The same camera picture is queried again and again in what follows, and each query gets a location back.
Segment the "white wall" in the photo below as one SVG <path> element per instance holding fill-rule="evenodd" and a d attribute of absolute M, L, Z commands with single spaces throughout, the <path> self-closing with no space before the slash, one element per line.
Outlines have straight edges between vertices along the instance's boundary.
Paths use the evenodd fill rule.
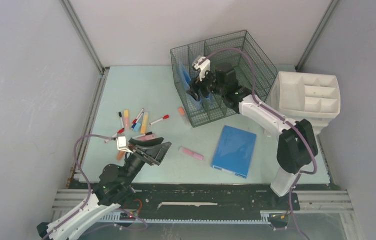
<path fill-rule="evenodd" d="M 0 1 L 0 240 L 40 239 L 98 76 L 58 0 Z"/>
<path fill-rule="evenodd" d="M 347 188 L 367 239 L 375 240 L 376 1 L 341 1 L 305 72 L 338 77 L 341 113 L 321 138 L 335 178 Z"/>
<path fill-rule="evenodd" d="M 170 65 L 170 49 L 247 29 L 297 64 L 330 0 L 72 0 L 104 66 Z"/>

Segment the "white plastic storage box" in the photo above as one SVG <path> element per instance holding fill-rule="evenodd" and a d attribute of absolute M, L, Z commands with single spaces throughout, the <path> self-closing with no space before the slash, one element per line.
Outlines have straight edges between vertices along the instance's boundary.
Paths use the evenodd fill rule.
<path fill-rule="evenodd" d="M 266 103 L 297 121 L 307 119 L 317 135 L 339 114 L 338 81 L 334 75 L 280 71 Z"/>

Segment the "metal wire basket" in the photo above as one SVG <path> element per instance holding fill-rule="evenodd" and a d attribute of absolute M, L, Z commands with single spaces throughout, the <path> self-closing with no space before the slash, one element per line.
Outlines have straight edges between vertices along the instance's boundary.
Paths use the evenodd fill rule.
<path fill-rule="evenodd" d="M 193 127 L 211 123 L 235 114 L 235 111 L 227 108 L 223 103 L 223 99 L 215 94 L 212 94 L 209 99 L 204 99 L 201 105 L 193 104 L 189 99 L 189 95 L 186 94 L 186 89 L 181 82 L 182 78 L 179 73 L 180 66 L 183 66 L 186 71 L 189 71 L 191 79 L 196 78 L 198 73 L 191 67 L 195 58 L 198 55 L 207 56 L 221 48 L 238 48 L 249 55 L 253 60 L 256 79 L 252 79 L 252 72 L 248 62 L 240 53 L 235 51 L 223 51 L 213 56 L 210 59 L 212 71 L 214 71 L 216 64 L 222 62 L 231 63 L 235 69 L 236 77 L 242 86 L 252 89 L 252 81 L 256 81 L 256 93 L 263 101 L 266 100 L 270 88 L 275 81 L 277 75 L 276 67 L 247 30 L 171 49 L 170 57 L 172 59 L 174 84 Z"/>

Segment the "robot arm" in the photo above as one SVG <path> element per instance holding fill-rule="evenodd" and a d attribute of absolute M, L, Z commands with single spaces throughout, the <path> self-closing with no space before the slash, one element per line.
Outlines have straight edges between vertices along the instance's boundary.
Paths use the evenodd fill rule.
<path fill-rule="evenodd" d="M 51 223 L 43 222 L 37 226 L 41 237 L 46 240 L 76 240 L 106 213 L 131 202 L 130 196 L 135 191 L 130 184 L 135 176 L 145 163 L 160 165 L 171 145 L 170 142 L 162 143 L 162 137 L 149 141 L 130 139 L 128 146 L 124 136 L 115 137 L 115 140 L 118 149 L 130 153 L 124 165 L 105 166 L 99 177 L 100 181 L 89 199 L 85 198 L 60 219 Z"/>
<path fill-rule="evenodd" d="M 306 139 L 314 156 L 317 155 L 316 140 L 309 121 L 303 119 L 296 122 L 291 118 L 283 120 L 276 117 L 277 113 L 263 101 L 258 103 L 253 98 L 253 93 L 246 87 L 240 86 L 236 79 L 234 68 L 229 63 L 221 63 L 215 66 L 215 73 L 210 71 L 210 60 L 198 57 L 192 67 L 198 71 L 198 77 L 191 81 L 191 89 L 187 91 L 194 99 L 207 96 L 210 93 L 218 94 L 223 98 L 225 105 L 238 114 L 244 115 L 267 130 L 278 139 L 276 158 L 279 163 L 278 172 L 270 184 L 270 188 L 278 197 L 285 196 L 302 167 L 311 162 L 311 157 L 298 138 L 295 131 L 287 124 L 295 126 Z"/>

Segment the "light blue tabletop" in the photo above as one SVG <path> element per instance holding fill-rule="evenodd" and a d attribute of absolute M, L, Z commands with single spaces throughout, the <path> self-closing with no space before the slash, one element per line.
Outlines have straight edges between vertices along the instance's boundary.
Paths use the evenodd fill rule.
<path fill-rule="evenodd" d="M 291 65 L 277 66 L 284 71 L 293 71 Z M 134 183 L 166 184 L 267 184 L 272 182 L 279 168 L 276 161 L 277 141 L 263 134 L 263 129 L 253 120 L 239 114 L 212 123 L 192 128 L 182 121 L 178 107 L 182 106 L 173 83 L 171 66 L 114 66 L 110 68 L 105 83 L 93 134 L 111 136 L 121 128 L 118 112 L 129 110 L 132 121 L 141 108 L 149 112 L 149 121 L 169 114 L 170 118 L 152 126 L 152 131 L 163 137 L 172 146 L 159 166 L 145 165 L 134 179 Z M 213 169 L 210 164 L 223 126 L 228 125 L 257 134 L 253 158 L 247 178 L 234 176 Z M 128 137 L 139 135 L 126 131 Z M 186 147 L 204 155 L 199 161 L 179 151 Z M 102 169 L 107 164 L 122 165 L 117 161 L 114 141 L 91 138 L 83 160 L 83 171 L 91 182 L 98 182 Z M 300 184 L 327 184 L 329 177 L 321 153 L 316 157 L 318 171 L 315 175 L 303 175 Z"/>

